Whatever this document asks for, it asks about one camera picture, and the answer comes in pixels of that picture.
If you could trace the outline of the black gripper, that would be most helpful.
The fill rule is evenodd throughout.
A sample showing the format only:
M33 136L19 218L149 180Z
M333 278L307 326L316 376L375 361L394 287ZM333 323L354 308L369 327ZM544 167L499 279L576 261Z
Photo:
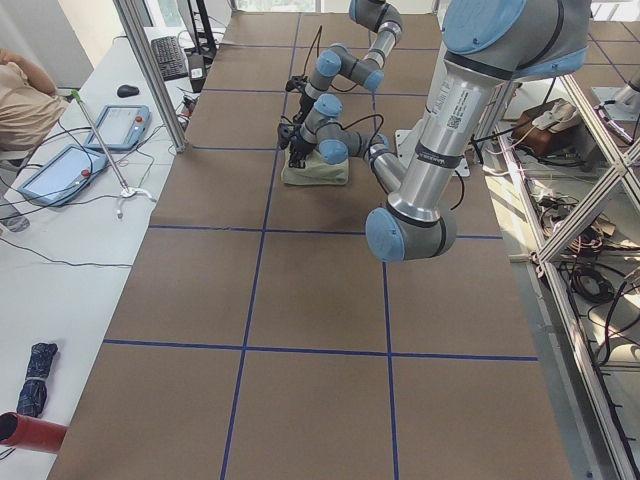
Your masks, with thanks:
M299 101L299 111L293 117L293 122L295 124L302 124L310 113L312 107L314 106L316 98L308 93L307 88L310 88L311 92L316 91L314 83L317 80L318 75L316 73L312 73L310 76L293 75L286 82L285 90L287 92L298 91L301 94Z
M305 140L299 124L281 122L277 127L278 148L288 153L287 167L305 169L306 157L314 150L315 144Z

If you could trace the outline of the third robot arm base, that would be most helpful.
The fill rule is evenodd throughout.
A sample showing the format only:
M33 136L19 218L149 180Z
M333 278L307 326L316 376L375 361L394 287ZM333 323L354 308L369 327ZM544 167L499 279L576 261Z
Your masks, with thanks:
M598 103L604 107L606 116L614 121L632 122L639 115L639 70L626 81L623 87L592 87Z

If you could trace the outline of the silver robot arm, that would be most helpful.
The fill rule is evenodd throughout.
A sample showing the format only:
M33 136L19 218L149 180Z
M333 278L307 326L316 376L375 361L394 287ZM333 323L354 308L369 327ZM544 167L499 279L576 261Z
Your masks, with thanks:
M334 44L309 76L291 78L301 95L293 120L278 127L278 145L289 164L304 166L318 154L337 165L361 157L387 194L366 219L370 251L384 262L445 253L457 233L441 197L459 166L495 88L510 81L542 80L577 71L587 50L590 5L586 1L454 1L445 13L441 54L428 104L415 125L408 163L382 136L351 132L340 123L342 105L330 92L336 77L369 91L383 79L388 55L400 40L400 13L385 1L354 1L350 18L376 36L363 59Z
M351 1L349 17L376 35L363 58L357 58L342 43L334 43L322 51L309 75L292 76L287 91L301 93L300 109L293 117L302 124L319 97L327 93L336 76L375 92L384 79L384 65L403 34L403 21L398 10L387 1Z

